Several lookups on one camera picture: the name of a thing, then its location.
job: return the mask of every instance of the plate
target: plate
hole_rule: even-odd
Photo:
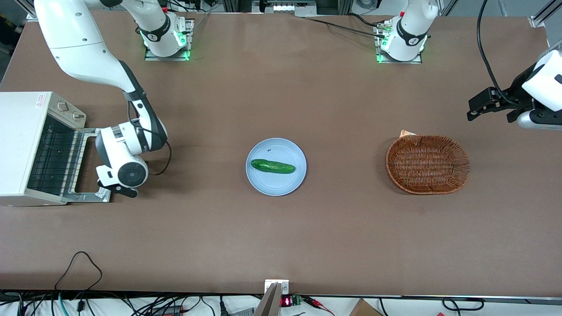
[[[259,171],[252,167],[254,159],[283,162],[295,167],[293,173],[279,174]],[[257,144],[246,160],[246,175],[256,190],[265,195],[287,195],[301,185],[306,175],[306,158],[302,150],[284,138],[269,138]]]

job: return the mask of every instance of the brown woven basket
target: brown woven basket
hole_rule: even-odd
[[[409,135],[394,141],[387,152],[388,174],[401,189],[412,194],[447,194],[468,180],[466,152],[449,137]]]

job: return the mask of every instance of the brown table surface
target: brown table surface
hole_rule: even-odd
[[[506,112],[466,120],[468,99],[491,85],[475,18],[438,18],[422,65],[383,65],[372,38],[254,14],[211,15],[189,62],[145,62],[126,12],[94,16],[166,124],[172,163],[135,199],[1,208],[0,288],[52,288],[85,250],[103,269],[98,290],[260,292],[264,279],[287,278],[310,294],[562,296],[562,134],[508,124]],[[482,33],[502,87],[546,48],[525,18],[484,19]],[[90,127],[126,120],[121,91],[64,74],[37,23],[1,90],[55,91]],[[468,184],[442,196],[398,190],[384,157],[401,129],[458,141]],[[288,196],[246,178],[250,149],[270,137],[307,158]],[[158,169],[167,150],[147,157]],[[95,278],[80,258],[61,287]]]

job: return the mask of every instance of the metal frame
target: metal frame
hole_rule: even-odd
[[[33,5],[33,0],[14,0],[17,4],[20,5],[22,9],[25,10],[33,19],[37,18],[35,14],[35,6]]]
[[[547,3],[542,9],[540,9],[537,14],[532,15],[529,18],[531,26],[534,28],[540,28],[545,26],[545,21],[549,19],[558,9],[562,7],[562,0],[552,0]]]
[[[451,0],[447,6],[445,6],[444,0],[437,1],[437,6],[439,7],[439,16],[448,16],[451,11],[455,8],[459,0]]]

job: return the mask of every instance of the black cable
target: black cable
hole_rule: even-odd
[[[371,23],[371,22],[368,22],[367,20],[363,19],[363,17],[360,16],[359,14],[355,14],[355,13],[353,13],[353,12],[350,12],[350,13],[348,13],[347,15],[354,16],[354,17],[358,18],[358,19],[359,19],[361,22],[363,22],[364,24],[369,25],[369,26],[372,26],[372,27],[374,27],[374,28],[377,27],[377,24],[379,24],[379,23],[384,23],[384,21],[385,21],[385,20],[382,20],[382,21],[378,21],[378,22],[375,22],[375,23]]]
[[[97,281],[95,281],[94,283],[92,283],[92,285],[88,286],[88,288],[85,289],[85,291],[88,291],[89,289],[91,289],[94,285],[98,284],[99,281],[101,281],[101,279],[103,278],[103,272],[102,269],[100,269],[98,267],[97,264],[95,264],[94,260],[92,260],[92,258],[90,257],[90,255],[88,255],[87,252],[85,251],[78,251],[77,253],[74,254],[74,256],[72,256],[72,259],[70,259],[70,263],[69,266],[66,267],[65,272],[61,275],[60,278],[58,278],[57,283],[55,283],[55,291],[59,291],[59,289],[57,288],[58,283],[66,276],[66,273],[68,273],[68,271],[70,270],[70,266],[72,266],[72,262],[74,262],[74,259],[76,258],[76,256],[78,256],[79,254],[84,254],[86,255],[86,257],[88,257],[88,260],[90,260],[90,263],[98,270],[99,272],[99,278],[97,279]]]
[[[383,304],[383,298],[382,298],[382,297],[379,297],[379,302],[380,302],[380,308],[383,310],[384,316],[388,316],[386,310],[384,309],[384,304]]]
[[[41,300],[39,301],[39,304],[37,304],[37,306],[35,306],[35,303],[33,304],[33,311],[31,312],[30,316],[34,316],[35,315],[35,311],[37,311],[37,309],[39,308],[39,306],[41,306],[41,303],[43,302],[43,300],[47,297],[47,294],[43,295],[43,297],[41,297]]]
[[[168,299],[167,295],[165,296],[158,296],[156,297],[156,299],[154,299],[154,301],[152,303],[148,303],[145,306],[142,306],[138,309],[138,314],[139,315],[144,315],[146,314],[146,312],[148,312],[149,310],[151,310],[156,304],[161,303],[163,301],[166,301]]]
[[[21,296],[21,293],[17,294],[19,299],[19,303],[17,303],[17,316],[24,316],[25,315],[25,307],[24,307],[24,298]]]
[[[219,306],[220,306],[220,316],[230,316],[230,314],[228,313],[228,310],[226,309],[226,306],[224,305],[222,295],[220,296]]]
[[[455,300],[453,300],[453,299],[450,298],[450,297],[444,297],[444,298],[441,300],[441,304],[443,304],[443,307],[444,307],[444,308],[446,308],[446,309],[448,309],[448,310],[450,310],[450,311],[452,311],[452,312],[457,312],[458,315],[461,316],[461,314],[460,314],[461,311],[464,311],[464,312],[476,312],[477,310],[483,309],[483,308],[484,308],[484,300],[480,299],[480,300],[478,300],[478,301],[480,302],[481,305],[480,305],[479,307],[476,307],[476,308],[460,308],[460,307],[457,305],[457,303],[455,302]],[[451,302],[451,303],[453,303],[453,305],[454,305],[455,307],[454,307],[454,308],[451,308],[451,307],[447,306],[447,304],[445,304],[445,302]]]
[[[195,306],[197,306],[197,305],[199,304],[199,302],[201,302],[201,297],[199,297],[199,300],[197,300],[197,303],[195,303],[195,305],[191,306],[191,308],[188,308],[186,311],[188,312],[188,311],[194,309]]]
[[[336,28],[340,28],[340,29],[355,32],[355,33],[370,35],[370,36],[374,36],[374,37],[378,37],[378,38],[384,38],[384,35],[382,35],[382,34],[375,34],[375,33],[365,32],[365,31],[361,31],[361,30],[356,30],[356,29],[348,28],[347,26],[333,24],[331,22],[321,21],[321,20],[317,20],[317,19],[310,19],[310,18],[303,18],[303,19],[309,20],[309,21],[314,21],[314,22],[319,22],[319,23],[324,23],[326,25],[335,26]]]
[[[127,302],[129,302],[129,307],[133,310],[133,315],[139,315],[139,312],[135,309],[135,307],[133,306],[133,303],[131,302],[131,300],[129,300],[129,298],[127,297],[127,294],[123,294],[125,296],[125,300],[127,300]]]
[[[55,294],[57,292],[53,291],[53,295],[51,296],[51,314],[52,316],[55,316],[55,307],[53,306],[53,301],[55,300]]]
[[[92,314],[92,316],[96,316],[96,314],[94,313],[94,310],[90,306],[90,301],[88,300],[87,296],[86,296],[86,305],[88,306],[88,309],[90,310],[90,313]]]
[[[178,7],[185,9],[186,11],[188,11],[188,10],[196,10],[196,11],[207,12],[207,11],[205,11],[205,10],[203,10],[203,9],[188,8],[188,7],[182,6],[181,4],[179,4],[179,2],[177,2],[177,1],[175,1],[175,0],[174,0],[174,3],[172,3],[170,0],[164,0],[164,2],[169,3],[169,4],[175,4],[175,5],[177,5]]]
[[[127,119],[129,119],[129,123],[131,123],[131,125],[135,126],[136,128],[139,128],[140,130],[143,130],[143,131],[145,131],[145,132],[149,132],[149,133],[151,133],[151,134],[153,134],[153,135],[158,136],[159,139],[160,139],[161,141],[163,141],[164,139],[162,138],[162,136],[161,136],[160,134],[158,134],[158,133],[156,133],[156,132],[153,132],[153,131],[151,131],[151,130],[149,130],[149,129],[143,128],[143,127],[140,126],[140,125],[135,124],[135,123],[137,123],[138,121],[133,121],[133,120],[131,119],[131,112],[130,112],[130,111],[131,111],[131,105],[133,105],[133,103],[132,103],[131,101],[129,101],[129,102],[127,103]],[[164,168],[162,169],[162,171],[160,171],[160,172],[158,172],[158,173],[149,173],[149,175],[161,175],[162,173],[166,172],[166,170],[168,169],[168,166],[170,165],[170,162],[172,161],[172,146],[170,145],[170,143],[168,142],[168,140],[165,140],[165,144],[168,146],[168,149],[169,149],[169,152],[170,152],[170,154],[168,155],[168,161],[166,162],[166,165],[164,166]]]
[[[211,307],[211,305],[209,305],[209,304],[207,304],[207,302],[205,302],[205,300],[203,299],[203,296],[200,296],[200,298],[201,298],[201,301],[203,302],[203,304],[209,306],[209,308],[210,308],[211,311],[212,311],[212,316],[216,316],[216,315],[215,315],[215,310]]]
[[[492,72],[492,68],[490,63],[488,62],[488,58],[486,58],[486,54],[484,53],[484,49],[482,48],[482,40],[480,39],[480,24],[482,23],[482,15],[484,14],[484,8],[486,7],[486,3],[488,0],[484,0],[482,2],[482,7],[480,8],[480,13],[478,13],[478,19],[476,20],[476,44],[478,45],[478,50],[480,51],[480,55],[482,56],[482,60],[486,66],[486,70],[488,70],[488,75],[490,75],[490,79],[492,79],[492,83],[497,90],[497,93],[502,97],[507,103],[515,106],[519,106],[519,104],[508,100],[505,96],[504,92],[500,89],[500,85],[497,83],[496,77]]]

